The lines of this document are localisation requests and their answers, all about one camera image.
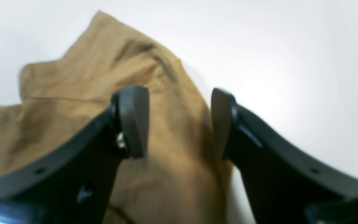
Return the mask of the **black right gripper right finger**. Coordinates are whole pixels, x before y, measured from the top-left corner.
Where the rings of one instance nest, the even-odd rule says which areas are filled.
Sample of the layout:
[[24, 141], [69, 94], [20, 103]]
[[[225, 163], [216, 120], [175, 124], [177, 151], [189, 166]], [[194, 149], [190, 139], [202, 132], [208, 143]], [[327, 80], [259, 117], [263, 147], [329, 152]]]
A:
[[357, 178], [298, 149], [223, 89], [213, 89], [211, 115], [257, 224], [358, 224]]

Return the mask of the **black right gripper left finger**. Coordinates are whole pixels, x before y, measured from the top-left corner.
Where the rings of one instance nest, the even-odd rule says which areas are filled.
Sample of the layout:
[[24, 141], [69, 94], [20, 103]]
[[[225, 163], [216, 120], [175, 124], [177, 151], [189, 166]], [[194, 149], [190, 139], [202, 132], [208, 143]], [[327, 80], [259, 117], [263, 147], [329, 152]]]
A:
[[149, 90], [115, 92], [69, 141], [0, 177], [0, 224], [101, 224], [122, 160], [147, 154]]

